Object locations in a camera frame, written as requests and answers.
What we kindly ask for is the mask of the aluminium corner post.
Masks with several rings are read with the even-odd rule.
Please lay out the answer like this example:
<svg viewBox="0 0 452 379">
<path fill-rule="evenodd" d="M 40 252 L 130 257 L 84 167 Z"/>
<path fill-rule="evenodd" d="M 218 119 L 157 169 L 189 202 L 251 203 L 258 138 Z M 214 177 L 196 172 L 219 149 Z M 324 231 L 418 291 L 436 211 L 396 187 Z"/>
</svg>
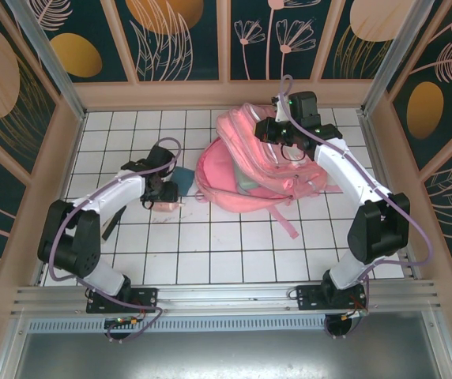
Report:
<svg viewBox="0 0 452 379">
<path fill-rule="evenodd" d="M 367 118 L 371 115 L 395 72 L 401 66 L 402 60 L 408 55 L 408 51 L 424 23 L 431 19 L 430 13 L 435 7 L 435 3 L 441 1 L 413 1 L 360 106 L 362 116 Z"/>
<path fill-rule="evenodd" d="M 6 0 L 14 18 L 18 21 L 40 60 L 57 84 L 74 114 L 82 121 L 85 108 L 64 70 L 45 32 L 57 32 L 73 10 L 70 0 Z"/>
</svg>

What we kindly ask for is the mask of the aluminium side rail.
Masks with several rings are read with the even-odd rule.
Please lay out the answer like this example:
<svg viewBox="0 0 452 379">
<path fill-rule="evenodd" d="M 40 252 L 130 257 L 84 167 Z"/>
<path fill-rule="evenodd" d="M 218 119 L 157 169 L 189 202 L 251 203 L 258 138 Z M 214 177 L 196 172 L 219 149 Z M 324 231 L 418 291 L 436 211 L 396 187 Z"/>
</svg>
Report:
<svg viewBox="0 0 452 379">
<path fill-rule="evenodd" d="M 375 128 L 369 117 L 363 115 L 361 111 L 358 111 L 358 119 L 360 127 L 362 129 L 365 145 L 371 160 L 372 170 L 376 180 L 382 183 L 385 187 L 391 188 L 390 174 L 386 168 L 385 161 L 382 157 L 380 144 L 375 136 Z M 413 262 L 416 260 L 415 254 L 411 247 L 411 244 L 397 252 L 397 256 L 400 262 Z M 403 278 L 406 280 L 422 280 L 421 269 L 418 266 L 404 266 L 400 264 L 382 264 L 372 270 L 377 280 L 384 279 L 396 279 L 399 273 L 403 274 Z"/>
<path fill-rule="evenodd" d="M 40 260 L 37 261 L 36 268 L 32 276 L 33 287 L 41 287 L 44 285 L 47 274 L 47 263 Z"/>
</svg>

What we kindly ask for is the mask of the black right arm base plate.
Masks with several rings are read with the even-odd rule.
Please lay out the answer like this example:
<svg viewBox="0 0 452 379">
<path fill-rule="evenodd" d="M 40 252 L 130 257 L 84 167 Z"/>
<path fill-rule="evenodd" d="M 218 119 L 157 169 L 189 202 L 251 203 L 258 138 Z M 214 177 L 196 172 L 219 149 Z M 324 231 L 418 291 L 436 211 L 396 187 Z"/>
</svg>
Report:
<svg viewBox="0 0 452 379">
<path fill-rule="evenodd" d="M 333 285 L 301 285 L 296 287 L 299 310 L 353 310 L 367 307 L 367 295 L 362 284 L 345 290 Z"/>
</svg>

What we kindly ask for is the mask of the grey metal sheet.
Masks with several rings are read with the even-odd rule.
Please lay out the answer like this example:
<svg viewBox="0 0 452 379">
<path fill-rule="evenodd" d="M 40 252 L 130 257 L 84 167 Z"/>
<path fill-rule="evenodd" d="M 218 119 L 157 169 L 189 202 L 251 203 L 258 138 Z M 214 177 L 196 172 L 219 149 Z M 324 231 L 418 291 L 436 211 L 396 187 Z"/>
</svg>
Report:
<svg viewBox="0 0 452 379">
<path fill-rule="evenodd" d="M 149 333 L 125 344 L 104 336 L 34 334 L 16 379 L 441 379 L 415 344 L 323 332 Z"/>
</svg>

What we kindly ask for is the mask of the small pink box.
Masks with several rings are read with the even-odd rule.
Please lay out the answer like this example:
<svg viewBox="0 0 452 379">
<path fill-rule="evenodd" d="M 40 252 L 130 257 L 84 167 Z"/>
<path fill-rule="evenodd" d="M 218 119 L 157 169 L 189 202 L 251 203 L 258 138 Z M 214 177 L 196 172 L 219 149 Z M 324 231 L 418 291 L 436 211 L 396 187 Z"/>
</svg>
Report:
<svg viewBox="0 0 452 379">
<path fill-rule="evenodd" d="M 181 201 L 176 202 L 154 202 L 151 210 L 153 212 L 164 212 L 164 213 L 171 213 L 174 212 L 177 209 L 181 209 L 185 204 Z"/>
</svg>

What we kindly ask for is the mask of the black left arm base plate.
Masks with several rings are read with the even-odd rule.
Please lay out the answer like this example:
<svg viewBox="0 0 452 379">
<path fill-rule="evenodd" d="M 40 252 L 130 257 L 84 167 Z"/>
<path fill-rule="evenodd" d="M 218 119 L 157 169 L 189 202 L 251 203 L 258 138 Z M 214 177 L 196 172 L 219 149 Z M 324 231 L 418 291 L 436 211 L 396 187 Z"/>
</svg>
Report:
<svg viewBox="0 0 452 379">
<path fill-rule="evenodd" d="M 121 313 L 134 313 L 141 312 L 139 306 L 154 307 L 157 302 L 157 289 L 156 288 L 139 288 L 139 289 L 121 289 L 115 296 L 115 299 L 120 302 L 129 303 L 137 306 L 137 308 L 131 308 L 121 306 L 116 302 L 106 299 L 104 296 L 99 295 L 97 292 L 87 292 L 86 313 L 88 314 L 121 314 Z"/>
</svg>

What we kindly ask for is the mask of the pink backpack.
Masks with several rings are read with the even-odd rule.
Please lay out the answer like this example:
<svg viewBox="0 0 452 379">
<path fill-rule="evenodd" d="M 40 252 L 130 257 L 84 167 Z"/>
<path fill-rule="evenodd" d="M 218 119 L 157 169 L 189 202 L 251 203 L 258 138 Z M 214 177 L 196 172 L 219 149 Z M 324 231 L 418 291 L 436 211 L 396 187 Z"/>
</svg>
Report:
<svg viewBox="0 0 452 379">
<path fill-rule="evenodd" d="M 216 138 L 201 154 L 195 170 L 198 194 L 225 211 L 267 210 L 291 238 L 299 233 L 280 214 L 276 205 L 290 205 L 302 197 L 341 189 L 331 177 L 296 148 L 261 142 L 254 135 L 256 123 L 273 117 L 267 105 L 245 103 L 217 117 Z M 259 184 L 248 194 L 236 187 L 233 162 Z"/>
</svg>

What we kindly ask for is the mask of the small teal notebook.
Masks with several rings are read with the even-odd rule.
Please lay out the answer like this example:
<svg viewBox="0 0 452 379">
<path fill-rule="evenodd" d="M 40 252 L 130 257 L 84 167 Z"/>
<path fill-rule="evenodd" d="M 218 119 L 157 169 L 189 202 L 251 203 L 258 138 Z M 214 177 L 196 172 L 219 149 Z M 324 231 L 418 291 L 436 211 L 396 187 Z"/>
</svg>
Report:
<svg viewBox="0 0 452 379">
<path fill-rule="evenodd" d="M 185 167 L 176 167 L 171 175 L 171 181 L 178 187 L 180 197 L 185 197 L 194 182 L 194 171 Z"/>
</svg>

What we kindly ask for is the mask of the aluminium mounting rail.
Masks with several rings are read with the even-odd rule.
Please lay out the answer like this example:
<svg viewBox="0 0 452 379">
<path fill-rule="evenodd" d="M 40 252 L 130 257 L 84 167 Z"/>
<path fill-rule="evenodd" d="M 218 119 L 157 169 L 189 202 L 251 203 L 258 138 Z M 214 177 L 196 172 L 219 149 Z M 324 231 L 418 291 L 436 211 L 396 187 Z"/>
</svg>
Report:
<svg viewBox="0 0 452 379">
<path fill-rule="evenodd" d="M 157 305 L 163 315 L 225 316 L 297 313 L 289 293 L 296 283 L 161 285 Z M 435 310 L 441 306 L 430 280 L 372 280 L 371 313 Z M 21 287 L 10 308 L 20 317 L 86 317 L 83 287 Z"/>
</svg>

